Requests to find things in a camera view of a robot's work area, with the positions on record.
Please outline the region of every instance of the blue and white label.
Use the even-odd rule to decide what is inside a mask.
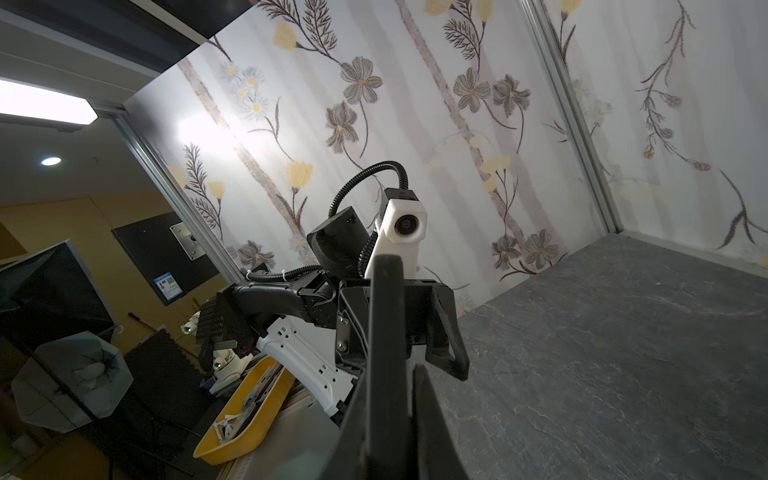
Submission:
[[[171,275],[170,272],[164,273],[154,279],[154,284],[157,285],[157,288],[159,288],[163,295],[165,295],[166,300],[170,300],[183,293],[181,287],[176,283],[174,276]]]

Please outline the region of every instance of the yellow plastic basket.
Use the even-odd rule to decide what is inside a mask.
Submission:
[[[237,387],[237,391],[232,395],[230,401],[227,402],[219,416],[216,417],[217,422],[223,420],[225,415],[240,413],[243,400],[248,396],[251,389],[256,386],[266,370],[274,365],[274,363],[275,360],[273,358],[267,357],[251,369],[243,383]],[[293,386],[293,380],[293,375],[283,368],[283,371],[277,376],[277,381],[272,386],[272,389],[266,395],[264,403],[256,412],[256,416],[253,417],[253,420],[251,420],[242,433],[227,443],[219,443],[212,425],[205,432],[200,443],[197,444],[197,448],[194,449],[192,456],[194,458],[202,458],[211,465],[219,465],[255,450],[261,441],[264,440],[266,432],[270,429],[272,422],[274,422],[277,413],[280,411],[280,407],[285,402],[288,392],[291,386]]]

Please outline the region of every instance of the light fixture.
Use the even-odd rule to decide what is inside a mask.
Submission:
[[[0,114],[88,125],[96,112],[84,99],[0,79]]]
[[[61,161],[61,158],[59,157],[48,157],[40,163],[45,165],[46,167],[50,167],[51,165],[56,165],[60,161]]]

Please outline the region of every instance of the gray flower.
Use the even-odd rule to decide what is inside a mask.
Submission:
[[[525,250],[528,252],[528,256],[525,258],[526,263],[536,262],[536,268],[541,270],[544,265],[551,261],[558,255],[558,246],[556,244],[550,245],[552,241],[552,235],[547,230],[542,230],[538,234],[534,233],[525,242]]]
[[[352,64],[341,64],[341,78],[351,83],[344,89],[344,96],[350,104],[358,104],[361,97],[370,104],[379,100],[373,89],[381,87],[383,82],[381,77],[372,73],[373,62],[368,58],[355,57]]]
[[[527,110],[531,106],[531,101],[528,100],[531,91],[527,88],[518,90],[519,85],[520,82],[509,75],[504,75],[504,80],[499,80],[493,85],[493,103],[504,105],[504,113],[507,116],[512,115],[515,107]]]
[[[469,105],[469,110],[474,114],[480,110],[480,100],[491,94],[491,87],[484,81],[478,84],[475,71],[467,68],[466,75],[459,75],[456,83],[453,84],[453,93],[461,95],[462,99],[458,101],[458,108],[461,110]]]
[[[240,263],[250,268],[256,268],[259,263],[266,263],[270,269],[273,268],[275,266],[275,254],[263,252],[261,249],[263,249],[261,245],[248,240],[248,243],[237,249],[240,255]]]
[[[515,238],[510,237],[506,233],[502,238],[496,242],[491,243],[493,254],[498,256],[494,268],[500,268],[502,270],[509,270],[509,260],[520,256],[520,252],[515,249],[518,241]]]
[[[326,109],[326,127],[333,129],[333,135],[326,140],[333,152],[340,154],[344,152],[344,140],[358,141],[357,132],[352,126],[357,120],[357,114],[352,108],[346,106],[343,101],[333,106],[333,109]]]

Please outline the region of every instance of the gray countertop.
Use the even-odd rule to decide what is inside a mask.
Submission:
[[[471,478],[768,478],[768,280],[609,235],[459,322]]]

